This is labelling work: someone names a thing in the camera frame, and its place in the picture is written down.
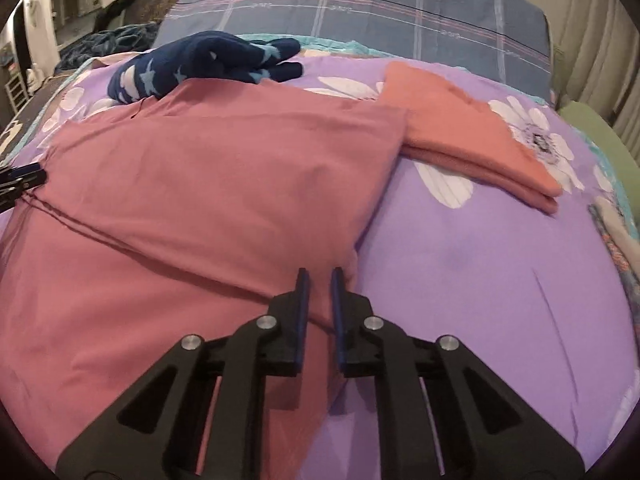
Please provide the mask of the dusty pink garment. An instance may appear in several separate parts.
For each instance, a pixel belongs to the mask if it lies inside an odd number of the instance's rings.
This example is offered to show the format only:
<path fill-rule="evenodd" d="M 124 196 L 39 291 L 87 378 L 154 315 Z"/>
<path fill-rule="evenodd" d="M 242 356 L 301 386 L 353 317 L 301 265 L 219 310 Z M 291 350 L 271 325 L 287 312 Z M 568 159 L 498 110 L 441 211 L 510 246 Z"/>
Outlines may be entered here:
<path fill-rule="evenodd" d="M 1 237 L 1 400 L 48 466 L 182 336 L 215 339 L 311 275 L 302 377 L 267 390 L 262 474 L 292 479 L 340 388 L 329 280 L 406 131 L 402 110 L 190 79 L 68 122 Z"/>

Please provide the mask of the dark teal patterned blanket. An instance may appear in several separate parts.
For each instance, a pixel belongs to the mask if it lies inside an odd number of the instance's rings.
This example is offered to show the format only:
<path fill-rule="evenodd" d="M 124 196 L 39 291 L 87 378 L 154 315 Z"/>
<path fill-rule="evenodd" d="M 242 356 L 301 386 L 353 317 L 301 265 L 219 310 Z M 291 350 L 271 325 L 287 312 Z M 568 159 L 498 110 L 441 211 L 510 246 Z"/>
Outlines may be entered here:
<path fill-rule="evenodd" d="M 89 58 L 103 58 L 107 55 L 142 52 L 154 44 L 160 25 L 157 22 L 130 24 L 119 28 L 102 30 L 83 36 L 60 54 L 54 73 L 77 70 Z"/>

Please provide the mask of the black garment on headboard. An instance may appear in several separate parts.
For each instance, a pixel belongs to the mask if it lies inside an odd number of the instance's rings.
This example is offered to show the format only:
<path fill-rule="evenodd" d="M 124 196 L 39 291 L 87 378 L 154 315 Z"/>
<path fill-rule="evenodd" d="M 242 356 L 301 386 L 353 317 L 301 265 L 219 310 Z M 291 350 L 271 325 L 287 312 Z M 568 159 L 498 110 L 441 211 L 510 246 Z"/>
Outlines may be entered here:
<path fill-rule="evenodd" d="M 136 0 L 114 0 L 107 6 L 104 6 L 99 13 L 96 14 L 94 20 L 92 32 L 102 32 L 107 29 L 115 18 L 117 18 L 122 12 L 129 8 Z"/>

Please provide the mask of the navy star-patterned fleece garment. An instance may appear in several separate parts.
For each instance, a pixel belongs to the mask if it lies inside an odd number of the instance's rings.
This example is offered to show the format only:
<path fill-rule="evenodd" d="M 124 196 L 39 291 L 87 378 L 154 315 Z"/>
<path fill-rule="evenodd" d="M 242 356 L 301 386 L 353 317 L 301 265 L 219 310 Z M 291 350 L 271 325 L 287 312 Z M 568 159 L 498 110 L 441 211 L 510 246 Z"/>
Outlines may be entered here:
<path fill-rule="evenodd" d="M 285 82 L 303 76 L 303 65 L 293 60 L 299 52 L 294 38 L 250 42 L 228 32 L 197 32 L 122 64 L 107 95 L 122 104 L 161 99 L 191 78 Z"/>

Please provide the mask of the folded coral orange garment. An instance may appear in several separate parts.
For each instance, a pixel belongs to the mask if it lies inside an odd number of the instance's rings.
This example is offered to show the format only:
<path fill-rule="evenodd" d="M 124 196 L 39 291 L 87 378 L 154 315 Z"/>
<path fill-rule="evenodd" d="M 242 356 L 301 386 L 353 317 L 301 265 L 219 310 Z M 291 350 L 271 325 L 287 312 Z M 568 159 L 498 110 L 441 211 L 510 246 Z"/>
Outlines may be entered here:
<path fill-rule="evenodd" d="M 447 79 L 390 62 L 378 102 L 407 111 L 404 156 L 501 188 L 545 214 L 558 211 L 563 190 L 534 151 L 488 104 Z"/>

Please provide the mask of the light green cushion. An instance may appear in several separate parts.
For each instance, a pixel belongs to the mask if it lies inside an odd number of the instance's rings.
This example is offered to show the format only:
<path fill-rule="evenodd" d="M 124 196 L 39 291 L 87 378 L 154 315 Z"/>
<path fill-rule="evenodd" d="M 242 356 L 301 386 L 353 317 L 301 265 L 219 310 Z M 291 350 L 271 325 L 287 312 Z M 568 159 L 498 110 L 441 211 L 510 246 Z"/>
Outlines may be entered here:
<path fill-rule="evenodd" d="M 559 114 L 600 148 L 620 178 L 629 200 L 638 202 L 639 166 L 616 132 L 584 103 L 570 102 L 560 109 Z"/>

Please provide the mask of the beige curtain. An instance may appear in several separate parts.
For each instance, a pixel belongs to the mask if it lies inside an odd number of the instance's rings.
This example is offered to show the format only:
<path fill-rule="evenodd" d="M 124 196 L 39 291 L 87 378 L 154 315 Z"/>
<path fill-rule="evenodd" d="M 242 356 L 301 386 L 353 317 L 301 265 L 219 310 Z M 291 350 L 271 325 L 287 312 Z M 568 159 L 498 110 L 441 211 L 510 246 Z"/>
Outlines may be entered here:
<path fill-rule="evenodd" d="M 639 135 L 639 31 L 620 0 L 570 0 L 554 38 L 560 102 L 582 102 L 633 144 Z"/>

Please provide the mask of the blue plaid pillow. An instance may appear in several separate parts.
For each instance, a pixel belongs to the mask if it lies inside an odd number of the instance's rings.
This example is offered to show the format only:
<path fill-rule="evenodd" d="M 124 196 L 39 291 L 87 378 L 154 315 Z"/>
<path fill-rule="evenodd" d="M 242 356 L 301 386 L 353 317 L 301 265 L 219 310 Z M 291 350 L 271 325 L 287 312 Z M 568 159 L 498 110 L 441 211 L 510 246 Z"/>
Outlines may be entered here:
<path fill-rule="evenodd" d="M 155 43 L 201 30 L 356 42 L 376 53 L 464 67 L 549 99 L 544 12 L 525 0 L 178 0 Z"/>

